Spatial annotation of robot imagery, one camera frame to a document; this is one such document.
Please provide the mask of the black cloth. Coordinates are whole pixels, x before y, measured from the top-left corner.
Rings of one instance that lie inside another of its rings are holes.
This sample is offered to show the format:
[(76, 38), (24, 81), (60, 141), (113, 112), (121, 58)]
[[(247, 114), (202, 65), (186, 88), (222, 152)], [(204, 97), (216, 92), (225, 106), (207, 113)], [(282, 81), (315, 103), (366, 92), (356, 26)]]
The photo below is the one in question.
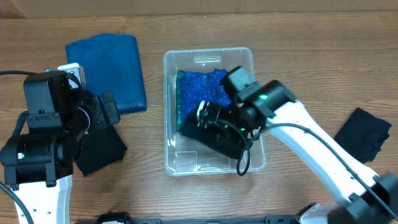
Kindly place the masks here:
[(105, 166), (123, 160), (127, 146), (114, 126), (83, 137), (76, 165), (86, 177)]
[(389, 137), (392, 124), (367, 111), (356, 108), (337, 132), (334, 140), (360, 163), (373, 161), (384, 141)]

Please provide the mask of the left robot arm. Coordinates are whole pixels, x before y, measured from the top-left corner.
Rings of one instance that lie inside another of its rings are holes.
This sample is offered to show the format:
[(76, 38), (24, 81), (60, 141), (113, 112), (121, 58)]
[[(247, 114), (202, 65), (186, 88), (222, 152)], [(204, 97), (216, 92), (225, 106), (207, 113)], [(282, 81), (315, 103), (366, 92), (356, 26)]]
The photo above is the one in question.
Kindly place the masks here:
[(72, 73), (26, 75), (27, 111), (1, 149), (1, 188), (13, 199), (20, 223), (69, 223), (73, 163), (83, 136), (118, 123), (118, 109), (112, 91), (95, 96)]

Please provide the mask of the teal blue towel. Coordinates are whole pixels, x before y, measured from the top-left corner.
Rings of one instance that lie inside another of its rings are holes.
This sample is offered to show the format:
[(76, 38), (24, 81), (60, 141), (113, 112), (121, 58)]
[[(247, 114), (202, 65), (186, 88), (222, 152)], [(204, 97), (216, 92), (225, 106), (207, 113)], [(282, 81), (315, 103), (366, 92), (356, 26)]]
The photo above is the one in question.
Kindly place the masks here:
[(99, 34), (65, 46), (68, 63), (85, 72), (85, 89), (94, 95), (111, 90), (120, 114), (147, 109), (137, 39), (129, 34)]

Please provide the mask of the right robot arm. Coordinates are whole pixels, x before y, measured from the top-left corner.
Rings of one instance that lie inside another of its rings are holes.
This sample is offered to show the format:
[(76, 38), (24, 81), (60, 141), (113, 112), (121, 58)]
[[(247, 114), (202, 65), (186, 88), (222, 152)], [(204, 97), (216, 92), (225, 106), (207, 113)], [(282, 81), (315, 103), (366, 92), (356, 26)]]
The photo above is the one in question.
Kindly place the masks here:
[(378, 175), (349, 155), (281, 82), (261, 85), (237, 66), (220, 85), (233, 110), (224, 120), (219, 107), (202, 102), (195, 114), (199, 127), (222, 134), (224, 145), (235, 131), (245, 144), (244, 153), (268, 132), (291, 148), (333, 197), (333, 204), (303, 208), (292, 223), (390, 223), (397, 218), (397, 177)]

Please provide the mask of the sparkly blue fabric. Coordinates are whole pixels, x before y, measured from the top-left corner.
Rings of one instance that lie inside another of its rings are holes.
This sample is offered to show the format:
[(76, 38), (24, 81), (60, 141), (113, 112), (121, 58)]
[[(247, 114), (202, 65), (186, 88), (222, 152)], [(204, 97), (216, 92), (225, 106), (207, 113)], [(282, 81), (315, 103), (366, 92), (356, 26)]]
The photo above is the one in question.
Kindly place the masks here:
[(229, 96), (220, 85), (226, 70), (214, 69), (209, 73), (179, 70), (176, 77), (176, 130), (179, 131), (189, 112), (201, 101), (221, 106), (231, 104)]

